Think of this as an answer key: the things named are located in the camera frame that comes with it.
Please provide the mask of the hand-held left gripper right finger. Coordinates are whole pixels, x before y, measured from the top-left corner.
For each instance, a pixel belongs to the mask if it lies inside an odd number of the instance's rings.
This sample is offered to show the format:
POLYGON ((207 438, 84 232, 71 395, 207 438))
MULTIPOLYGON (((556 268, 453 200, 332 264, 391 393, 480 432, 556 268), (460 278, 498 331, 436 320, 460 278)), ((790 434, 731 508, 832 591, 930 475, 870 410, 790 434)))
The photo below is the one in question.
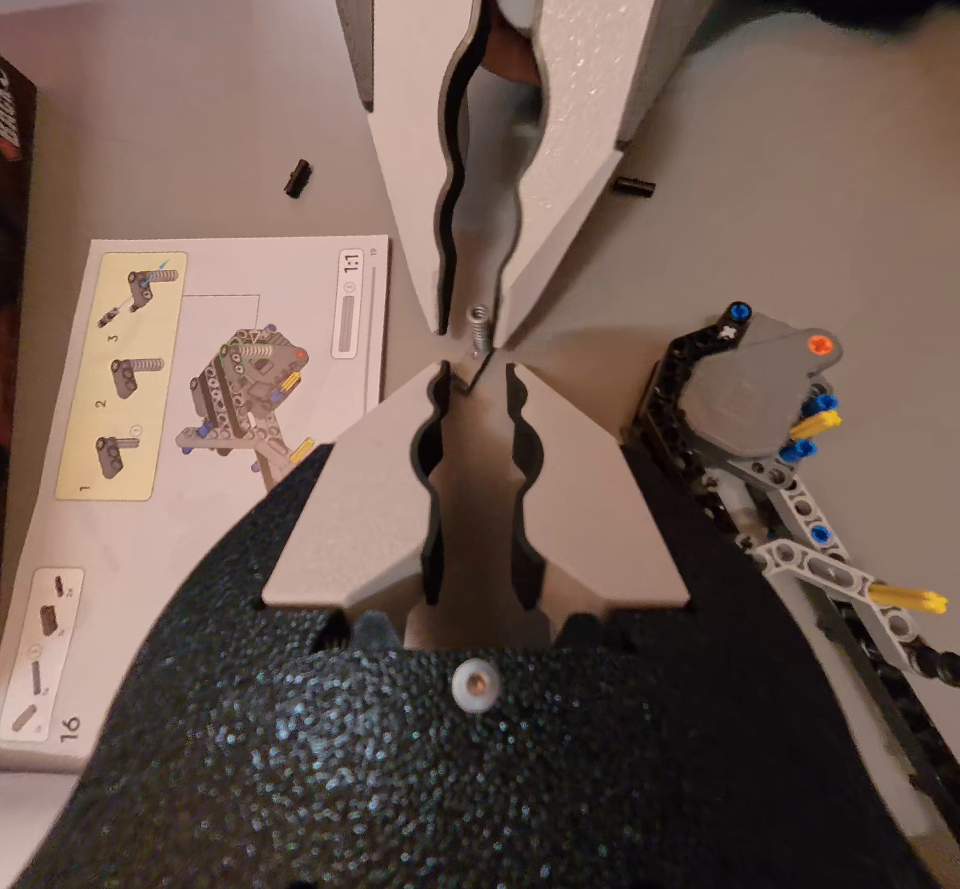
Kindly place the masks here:
POLYGON ((546 616, 678 609, 689 590, 618 440, 529 367, 505 369, 510 536, 521 607, 546 616))

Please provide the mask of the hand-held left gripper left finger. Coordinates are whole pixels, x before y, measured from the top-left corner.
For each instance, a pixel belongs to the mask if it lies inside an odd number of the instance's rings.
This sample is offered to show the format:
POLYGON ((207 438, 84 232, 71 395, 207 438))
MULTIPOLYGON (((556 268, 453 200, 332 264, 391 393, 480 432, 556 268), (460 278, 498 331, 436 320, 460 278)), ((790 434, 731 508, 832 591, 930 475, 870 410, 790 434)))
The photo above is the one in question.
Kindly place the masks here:
POLYGON ((412 610, 445 571, 431 482, 444 455, 450 363, 429 364, 334 443, 262 590, 267 605, 412 610))

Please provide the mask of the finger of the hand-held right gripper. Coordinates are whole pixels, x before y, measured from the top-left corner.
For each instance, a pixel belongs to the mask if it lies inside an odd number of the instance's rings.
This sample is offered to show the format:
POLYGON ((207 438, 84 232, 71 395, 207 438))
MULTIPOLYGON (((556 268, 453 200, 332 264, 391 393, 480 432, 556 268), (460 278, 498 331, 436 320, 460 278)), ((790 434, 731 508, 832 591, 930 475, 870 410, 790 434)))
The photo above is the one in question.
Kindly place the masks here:
POLYGON ((542 130, 516 187, 495 347, 544 294, 715 0, 536 0, 542 130))
POLYGON ((406 265, 429 330, 449 329, 465 180, 466 90, 486 49, 485 0, 335 0, 406 265))

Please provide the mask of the grey desk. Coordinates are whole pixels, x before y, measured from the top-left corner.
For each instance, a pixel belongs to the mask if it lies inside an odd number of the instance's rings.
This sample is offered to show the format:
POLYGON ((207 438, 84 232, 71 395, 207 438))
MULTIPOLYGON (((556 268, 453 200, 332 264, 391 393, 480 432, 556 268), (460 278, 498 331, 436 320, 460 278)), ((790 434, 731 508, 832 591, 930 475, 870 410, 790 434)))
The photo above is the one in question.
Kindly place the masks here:
MULTIPOLYGON (((333 0, 2 0, 2 54, 42 92, 16 559, 90 240, 397 229, 333 0)), ((734 299, 836 332, 845 425, 808 485, 867 571, 950 598, 919 622, 957 652, 958 12, 900 37, 751 21, 625 162, 654 198, 600 200, 510 357, 618 436, 663 346, 734 299)), ((627 618, 625 653, 546 649, 510 586, 507 358, 443 421, 424 649, 317 652, 318 613, 258 605, 308 461, 196 564, 28 885, 958 886, 803 596, 645 459, 692 606, 627 618)))

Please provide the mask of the instruction booklet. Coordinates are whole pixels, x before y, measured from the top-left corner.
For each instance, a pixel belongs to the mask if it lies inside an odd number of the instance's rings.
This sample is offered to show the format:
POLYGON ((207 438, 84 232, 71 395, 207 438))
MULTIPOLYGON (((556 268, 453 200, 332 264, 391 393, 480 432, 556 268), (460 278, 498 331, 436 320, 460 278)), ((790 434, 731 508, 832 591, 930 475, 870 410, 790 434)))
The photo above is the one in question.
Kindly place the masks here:
POLYGON ((211 547, 380 401, 388 235, 90 244, 2 635, 2 771, 81 772, 211 547))

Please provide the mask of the grey brick-built vehicle model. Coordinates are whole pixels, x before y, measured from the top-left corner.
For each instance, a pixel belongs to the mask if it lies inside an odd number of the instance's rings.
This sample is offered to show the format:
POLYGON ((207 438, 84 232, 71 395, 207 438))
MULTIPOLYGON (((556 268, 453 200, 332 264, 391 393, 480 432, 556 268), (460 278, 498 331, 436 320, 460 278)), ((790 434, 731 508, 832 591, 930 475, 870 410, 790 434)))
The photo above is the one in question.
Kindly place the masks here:
POLYGON ((668 344, 623 436, 781 594, 803 593, 894 739, 911 785, 958 840, 958 758, 911 682, 958 690, 958 655, 927 643, 915 619, 944 614, 949 601, 862 568, 800 473, 816 438, 842 423, 824 376, 842 355, 834 333, 794 328, 737 300, 668 344))

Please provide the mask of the black toy box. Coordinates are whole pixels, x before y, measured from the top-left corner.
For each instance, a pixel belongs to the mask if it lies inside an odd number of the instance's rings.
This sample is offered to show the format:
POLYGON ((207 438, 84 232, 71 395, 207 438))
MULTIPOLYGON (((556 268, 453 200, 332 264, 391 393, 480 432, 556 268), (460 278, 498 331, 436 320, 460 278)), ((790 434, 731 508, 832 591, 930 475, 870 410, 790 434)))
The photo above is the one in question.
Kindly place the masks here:
POLYGON ((1 543, 7 535, 18 347, 39 94, 1 59, 1 543))

